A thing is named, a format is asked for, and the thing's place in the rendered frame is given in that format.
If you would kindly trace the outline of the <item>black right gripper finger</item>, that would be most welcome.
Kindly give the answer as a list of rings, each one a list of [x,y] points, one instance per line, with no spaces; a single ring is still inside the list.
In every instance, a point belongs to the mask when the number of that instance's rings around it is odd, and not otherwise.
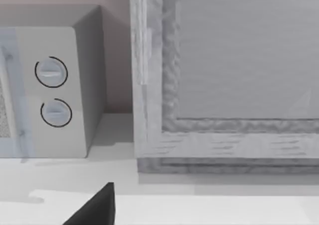
[[[115,225],[114,182],[107,183],[62,225]]]

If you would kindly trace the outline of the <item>pale microwave knob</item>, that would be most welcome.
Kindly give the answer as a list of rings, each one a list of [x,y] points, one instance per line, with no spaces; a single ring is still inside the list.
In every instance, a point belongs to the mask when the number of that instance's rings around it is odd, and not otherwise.
[[[71,107],[61,99],[44,102],[40,107],[42,120],[49,126],[62,128],[72,120]]]
[[[59,88],[68,79],[66,65],[59,58],[53,56],[36,62],[34,73],[37,80],[48,88]]]

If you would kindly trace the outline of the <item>pale microwave oven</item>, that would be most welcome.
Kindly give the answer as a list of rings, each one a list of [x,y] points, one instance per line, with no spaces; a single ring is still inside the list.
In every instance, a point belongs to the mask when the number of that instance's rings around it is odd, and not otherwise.
[[[84,158],[106,104],[102,11],[0,4],[0,158]]]

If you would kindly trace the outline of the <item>grey cabinet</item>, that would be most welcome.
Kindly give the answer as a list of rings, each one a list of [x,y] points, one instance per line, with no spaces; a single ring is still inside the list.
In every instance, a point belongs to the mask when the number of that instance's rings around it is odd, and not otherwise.
[[[319,0],[130,0],[141,173],[319,174]]]

